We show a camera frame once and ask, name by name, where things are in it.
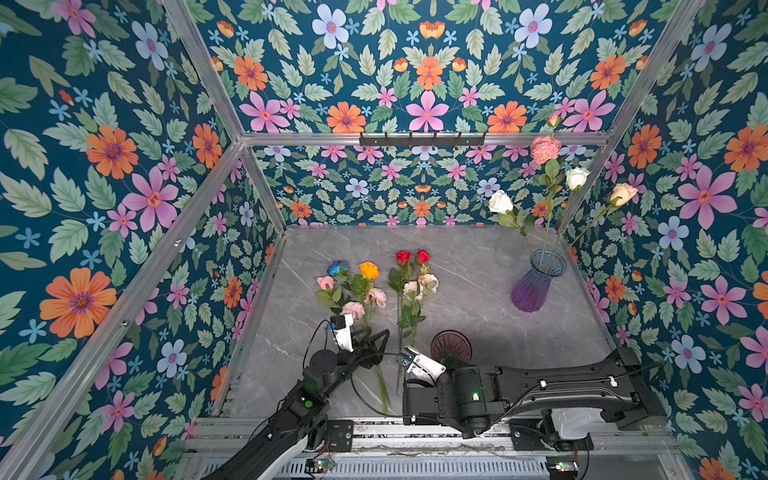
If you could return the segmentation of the dark mauve glass vase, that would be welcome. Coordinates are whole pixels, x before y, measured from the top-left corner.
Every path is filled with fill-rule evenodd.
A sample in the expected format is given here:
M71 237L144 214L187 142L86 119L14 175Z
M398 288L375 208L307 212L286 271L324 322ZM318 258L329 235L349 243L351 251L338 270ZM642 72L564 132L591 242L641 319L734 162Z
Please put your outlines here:
M442 362L448 357L455 357L464 363L472 360L473 350L469 339L457 330L447 329L438 332L430 344L433 360Z

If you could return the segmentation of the artificial flower bunch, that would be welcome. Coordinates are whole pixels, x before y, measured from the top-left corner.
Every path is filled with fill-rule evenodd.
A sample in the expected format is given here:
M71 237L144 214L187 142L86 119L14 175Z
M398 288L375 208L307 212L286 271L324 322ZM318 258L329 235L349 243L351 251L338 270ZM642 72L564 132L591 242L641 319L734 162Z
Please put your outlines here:
M316 278L315 296L332 316L352 314L357 329L373 329L378 312L395 308L397 346L414 347L425 321L424 304L437 294L439 280L430 270L431 254L425 249L395 252L395 266L386 274L374 262L351 267L334 261Z

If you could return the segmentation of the purple blue glass vase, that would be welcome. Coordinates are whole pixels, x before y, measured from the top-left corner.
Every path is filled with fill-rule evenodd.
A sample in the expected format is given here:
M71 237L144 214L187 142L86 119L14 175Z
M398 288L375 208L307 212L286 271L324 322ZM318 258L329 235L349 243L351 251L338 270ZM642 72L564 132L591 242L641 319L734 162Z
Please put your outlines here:
M522 312L539 311L546 302L552 281L563 276L566 270L566 260L560 253L535 250L530 256L530 269L512 289L512 304Z

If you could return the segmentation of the small white bud stem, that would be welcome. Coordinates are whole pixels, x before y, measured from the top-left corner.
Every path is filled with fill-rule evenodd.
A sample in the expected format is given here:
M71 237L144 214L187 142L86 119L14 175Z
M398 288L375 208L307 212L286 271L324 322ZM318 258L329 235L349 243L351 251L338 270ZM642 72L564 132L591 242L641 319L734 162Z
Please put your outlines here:
M566 231L566 221L563 217L553 227L553 219L556 210L556 197L561 190L568 194L567 203L572 203L572 197L584 189L589 178L590 172L581 167L574 167L566 170L557 160L550 160L545 164L545 186L546 197L544 206L546 214L544 216L544 226L546 234L550 231L555 235L557 242L563 240Z

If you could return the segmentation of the pink carnation stem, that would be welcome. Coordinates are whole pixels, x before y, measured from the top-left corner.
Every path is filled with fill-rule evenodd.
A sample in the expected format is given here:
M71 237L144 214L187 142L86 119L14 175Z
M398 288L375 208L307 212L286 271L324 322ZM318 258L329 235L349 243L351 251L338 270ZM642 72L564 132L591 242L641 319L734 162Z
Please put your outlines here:
M537 137L531 144L534 163L543 168L543 174L539 177L538 183L543 184L547 189L546 195L533 206L531 212L536 220L542 220L545 227L544 243L541 247L541 253L538 255L538 261L535 264L539 269L542 269L545 263L544 250L546 249L548 232L553 217L553 201L561 189L562 167L558 158L562 142L557 136L557 130L561 123L562 117L560 113L555 112L551 114L547 120L547 125L551 128L552 132L548 135Z

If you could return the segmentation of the cream white rose stem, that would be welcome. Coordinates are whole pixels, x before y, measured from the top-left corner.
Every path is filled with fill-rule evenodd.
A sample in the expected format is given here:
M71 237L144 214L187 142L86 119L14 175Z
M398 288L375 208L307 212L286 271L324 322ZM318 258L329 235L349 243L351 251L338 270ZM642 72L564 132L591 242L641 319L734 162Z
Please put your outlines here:
M567 203L567 205L565 206L565 213L563 214L562 217L566 221L566 231L571 221L573 220L573 217L575 216L576 211L581 207L585 199L592 194L593 189L594 189L594 185L589 182L589 178L588 178L587 183L584 186L584 189L576 193L572 197L571 204ZM603 206L601 210L598 212L598 216L602 218L605 214L618 210L621 206L628 203L632 198L634 198L636 194L637 194L637 189L628 183L615 184L612 192L608 197L607 207Z

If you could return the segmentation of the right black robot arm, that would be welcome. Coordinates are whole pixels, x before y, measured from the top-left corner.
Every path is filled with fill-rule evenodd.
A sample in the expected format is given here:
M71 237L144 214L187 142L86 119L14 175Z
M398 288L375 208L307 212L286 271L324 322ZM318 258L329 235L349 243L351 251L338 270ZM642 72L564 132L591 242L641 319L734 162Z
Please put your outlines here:
M469 365L455 356L438 362L412 347L401 351L399 361L406 371L403 422L449 427L465 439L530 411L596 409L623 431L666 423L659 397L643 378L645 368L626 347L599 362L551 369Z

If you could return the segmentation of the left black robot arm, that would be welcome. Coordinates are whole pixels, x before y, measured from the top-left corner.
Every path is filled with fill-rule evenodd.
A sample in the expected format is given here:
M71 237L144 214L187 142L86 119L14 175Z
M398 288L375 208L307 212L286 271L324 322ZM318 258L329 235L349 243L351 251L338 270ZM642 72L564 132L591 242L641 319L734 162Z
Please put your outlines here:
M359 368L382 362L390 331L365 327L351 334L351 349L312 354L302 377L246 445L208 474L208 479L272 479L304 450L323 441L330 399Z

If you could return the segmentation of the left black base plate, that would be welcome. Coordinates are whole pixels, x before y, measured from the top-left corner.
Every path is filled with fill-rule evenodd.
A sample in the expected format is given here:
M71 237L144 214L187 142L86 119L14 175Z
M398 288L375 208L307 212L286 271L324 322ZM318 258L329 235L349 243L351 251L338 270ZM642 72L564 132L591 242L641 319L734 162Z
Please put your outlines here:
M331 453L352 451L355 422L353 420L328 420L325 427L324 447Z

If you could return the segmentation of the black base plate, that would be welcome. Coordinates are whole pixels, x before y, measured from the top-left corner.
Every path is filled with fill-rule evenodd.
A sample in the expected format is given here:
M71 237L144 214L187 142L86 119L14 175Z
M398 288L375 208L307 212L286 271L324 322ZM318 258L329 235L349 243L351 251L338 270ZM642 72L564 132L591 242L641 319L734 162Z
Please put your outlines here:
M506 425L510 429L511 440L517 451L576 452L594 449L594 442L589 434L577 439L561 437L550 416L511 419Z
M331 453L352 451L355 422L353 420L328 420L325 427L324 447Z

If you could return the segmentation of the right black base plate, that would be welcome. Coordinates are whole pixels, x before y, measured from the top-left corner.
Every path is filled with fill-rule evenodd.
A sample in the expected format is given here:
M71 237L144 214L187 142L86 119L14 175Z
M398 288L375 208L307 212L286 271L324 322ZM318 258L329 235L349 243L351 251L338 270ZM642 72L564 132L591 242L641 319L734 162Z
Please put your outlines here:
M589 434L577 439L561 437L550 416L511 419L506 425L510 429L511 440L517 451L576 452L594 449L594 442Z

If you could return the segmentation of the aluminium mounting rail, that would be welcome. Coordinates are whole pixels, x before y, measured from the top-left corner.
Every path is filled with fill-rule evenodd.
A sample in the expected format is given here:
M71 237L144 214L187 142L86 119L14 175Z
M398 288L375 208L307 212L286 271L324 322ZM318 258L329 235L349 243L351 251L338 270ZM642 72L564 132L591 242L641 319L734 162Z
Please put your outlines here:
M503 421L485 434L465 439L450 428L436 425L405 425L398 418L356 417L352 451L348 453L517 453L571 454L547 450L517 451L510 429ZM676 441L664 431L604 431L589 434L594 442L590 452L597 455L675 455L680 452ZM311 452L326 450L325 440Z

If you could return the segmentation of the black hook rail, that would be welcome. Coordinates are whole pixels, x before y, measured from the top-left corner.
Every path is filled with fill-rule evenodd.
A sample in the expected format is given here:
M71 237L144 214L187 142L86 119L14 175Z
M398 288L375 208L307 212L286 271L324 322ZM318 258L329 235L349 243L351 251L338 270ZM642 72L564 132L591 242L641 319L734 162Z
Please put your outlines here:
M371 133L361 134L358 137L360 146L371 147L473 147L484 145L486 141L485 134L464 134L464 133Z

